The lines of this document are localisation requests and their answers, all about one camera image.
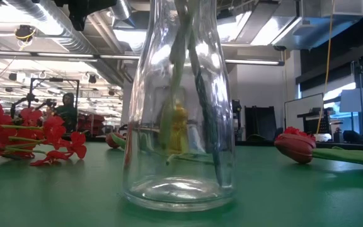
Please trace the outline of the dark red tulip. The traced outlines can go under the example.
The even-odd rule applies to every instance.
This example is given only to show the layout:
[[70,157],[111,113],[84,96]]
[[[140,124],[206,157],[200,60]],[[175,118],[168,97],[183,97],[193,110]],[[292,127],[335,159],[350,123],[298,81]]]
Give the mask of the dark red tulip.
[[313,158],[320,158],[363,165],[362,150],[317,148],[314,140],[300,135],[280,134],[274,142],[274,146],[283,155],[300,164],[308,164]]

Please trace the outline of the green table mat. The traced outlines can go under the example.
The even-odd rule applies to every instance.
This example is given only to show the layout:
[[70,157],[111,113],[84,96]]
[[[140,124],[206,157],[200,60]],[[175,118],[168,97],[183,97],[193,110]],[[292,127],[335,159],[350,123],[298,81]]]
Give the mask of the green table mat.
[[236,150],[236,198],[203,212],[145,209],[122,195],[123,153],[34,167],[0,158],[0,227],[363,227],[363,166],[297,165],[272,147]]

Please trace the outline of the long ceiling tube light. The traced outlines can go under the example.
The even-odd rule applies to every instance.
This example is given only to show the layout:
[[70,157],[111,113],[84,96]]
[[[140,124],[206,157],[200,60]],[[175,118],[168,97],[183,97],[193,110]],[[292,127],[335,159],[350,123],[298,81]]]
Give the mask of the long ceiling tube light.
[[[25,52],[25,51],[8,51],[0,50],[0,58],[22,57],[25,59],[31,58],[50,58],[50,59],[74,59],[75,61],[97,61],[98,59],[115,59],[138,61],[138,55],[101,55],[101,54],[69,54],[69,53],[54,53],[54,52]],[[258,59],[225,59],[226,64],[241,64],[241,65],[261,65],[261,66],[283,66],[284,61],[267,61]]]

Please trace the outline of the blue flower bunch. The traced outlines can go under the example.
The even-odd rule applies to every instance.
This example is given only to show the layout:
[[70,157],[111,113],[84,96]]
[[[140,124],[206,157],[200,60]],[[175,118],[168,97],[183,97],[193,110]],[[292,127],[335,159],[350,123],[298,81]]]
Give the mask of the blue flower bunch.
[[190,62],[192,65],[192,72],[195,76],[195,85],[197,94],[199,97],[199,103],[202,107],[202,115],[204,118],[204,137],[205,137],[205,149],[207,153],[212,154],[212,159],[215,168],[216,179],[219,186],[222,185],[222,174],[220,167],[220,157],[219,150],[216,148],[216,136],[218,135],[217,129],[212,125],[214,116],[212,114],[212,106],[208,100],[204,78],[202,76],[202,70],[200,67],[200,62],[198,58],[198,53],[196,51],[196,40],[195,32],[193,29],[193,21],[199,9],[199,0],[189,0],[188,1],[188,12],[190,15],[190,25],[191,32],[188,41],[188,51],[190,56]]

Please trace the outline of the yellow glass vase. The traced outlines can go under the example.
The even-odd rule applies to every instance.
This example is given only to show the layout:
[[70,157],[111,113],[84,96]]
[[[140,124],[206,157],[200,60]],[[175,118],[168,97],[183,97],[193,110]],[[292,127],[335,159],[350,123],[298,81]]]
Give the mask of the yellow glass vase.
[[170,154],[182,154],[188,151],[187,119],[187,111],[181,103],[177,103],[174,109],[169,141]]

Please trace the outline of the red background shelf unit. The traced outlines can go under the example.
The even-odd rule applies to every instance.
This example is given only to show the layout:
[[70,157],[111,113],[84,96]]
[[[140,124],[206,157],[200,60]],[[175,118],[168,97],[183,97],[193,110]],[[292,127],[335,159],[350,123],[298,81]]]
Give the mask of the red background shelf unit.
[[103,135],[105,118],[97,114],[79,114],[78,131],[88,131],[92,136]]

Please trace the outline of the red broad-petal blossom spray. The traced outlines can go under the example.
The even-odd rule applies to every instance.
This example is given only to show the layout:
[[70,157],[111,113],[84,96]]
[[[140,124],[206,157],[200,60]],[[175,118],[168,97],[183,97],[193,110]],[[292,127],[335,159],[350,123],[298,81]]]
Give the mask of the red broad-petal blossom spray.
[[42,166],[68,160],[74,154],[79,159],[86,156],[86,136],[72,132],[70,140],[65,140],[67,129],[58,115],[48,117],[41,126],[37,125],[42,118],[40,110],[25,108],[20,115],[18,119],[10,117],[0,104],[0,157],[30,160],[42,154],[44,159],[30,163]]

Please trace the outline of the black background panel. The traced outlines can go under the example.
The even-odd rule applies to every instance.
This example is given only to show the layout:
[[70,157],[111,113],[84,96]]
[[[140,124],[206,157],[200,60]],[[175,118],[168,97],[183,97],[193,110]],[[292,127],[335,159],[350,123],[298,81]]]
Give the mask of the black background panel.
[[277,130],[274,107],[245,107],[246,140],[273,141]]

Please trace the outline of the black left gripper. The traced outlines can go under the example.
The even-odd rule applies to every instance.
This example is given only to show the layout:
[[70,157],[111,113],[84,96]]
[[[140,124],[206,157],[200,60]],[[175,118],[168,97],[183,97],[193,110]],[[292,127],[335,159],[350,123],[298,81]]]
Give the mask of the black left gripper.
[[77,31],[83,31],[88,9],[105,9],[117,4],[117,0],[54,0],[58,7],[68,5],[69,19]]

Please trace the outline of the whiteboard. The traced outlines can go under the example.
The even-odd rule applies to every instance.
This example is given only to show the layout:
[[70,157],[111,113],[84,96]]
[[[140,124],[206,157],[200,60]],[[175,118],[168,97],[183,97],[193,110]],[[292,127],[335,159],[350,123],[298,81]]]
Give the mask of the whiteboard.
[[306,96],[284,103],[285,128],[294,127],[303,132],[316,133],[323,94]]

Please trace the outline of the red carnation bunch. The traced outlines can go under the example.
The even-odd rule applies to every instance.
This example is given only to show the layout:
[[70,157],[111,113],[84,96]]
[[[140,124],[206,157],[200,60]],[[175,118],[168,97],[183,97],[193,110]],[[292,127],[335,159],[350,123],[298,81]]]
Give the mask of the red carnation bunch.
[[312,134],[308,134],[306,132],[300,131],[299,129],[295,128],[295,127],[287,127],[284,130],[284,134],[293,134],[293,135],[297,135],[297,136],[302,136],[302,137],[307,137],[313,141],[316,140],[316,138],[312,135]]

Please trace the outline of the silver round ventilation duct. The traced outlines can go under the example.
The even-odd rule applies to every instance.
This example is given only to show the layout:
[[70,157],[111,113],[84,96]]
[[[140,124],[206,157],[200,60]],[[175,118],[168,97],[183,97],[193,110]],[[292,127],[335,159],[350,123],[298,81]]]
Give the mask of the silver round ventilation duct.
[[[32,0],[2,0],[8,6],[30,16],[36,27],[46,35],[62,35],[55,42],[65,48],[71,54],[98,54],[98,50],[79,31],[75,30],[70,19],[53,3],[52,0],[40,0],[33,3]],[[89,62],[109,83],[123,86],[125,82],[131,82],[127,71],[120,67],[120,62],[107,62],[98,59]]]

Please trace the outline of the person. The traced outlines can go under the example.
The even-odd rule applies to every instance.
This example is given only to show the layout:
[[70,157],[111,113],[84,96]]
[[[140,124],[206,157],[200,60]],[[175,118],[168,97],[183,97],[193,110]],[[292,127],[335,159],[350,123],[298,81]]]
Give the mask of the person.
[[74,94],[66,93],[62,97],[62,103],[63,105],[55,109],[55,114],[64,121],[63,126],[66,128],[66,132],[73,132],[76,130],[78,122],[78,111],[74,106]]

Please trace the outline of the clear glass vase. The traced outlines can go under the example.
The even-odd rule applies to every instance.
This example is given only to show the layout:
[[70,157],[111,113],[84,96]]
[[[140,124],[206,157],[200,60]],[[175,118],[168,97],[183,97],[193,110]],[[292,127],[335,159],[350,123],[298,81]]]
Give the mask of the clear glass vase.
[[[127,145],[123,165],[126,198],[139,206],[162,211],[204,211],[232,201],[234,182],[233,113],[228,72],[217,31],[217,0],[199,0],[193,21],[196,51],[208,100],[217,129],[222,185],[214,165],[166,159],[172,155],[169,144],[160,148],[160,121],[166,98],[170,95],[173,65],[171,46],[180,26],[175,0],[151,0],[146,39],[138,61],[129,105]],[[183,75],[175,94],[188,113],[187,158],[213,162],[205,149],[204,118],[195,85],[195,76],[186,39]]]

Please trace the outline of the black background stand pole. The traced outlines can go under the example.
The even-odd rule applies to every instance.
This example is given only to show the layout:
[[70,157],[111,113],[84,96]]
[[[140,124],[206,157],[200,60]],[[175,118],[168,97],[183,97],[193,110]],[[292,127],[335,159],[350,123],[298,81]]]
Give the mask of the black background stand pole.
[[359,91],[360,100],[360,112],[359,112],[359,125],[360,133],[363,136],[363,93],[362,93],[362,65],[360,64],[360,59],[351,62],[352,74],[354,76],[355,87]]

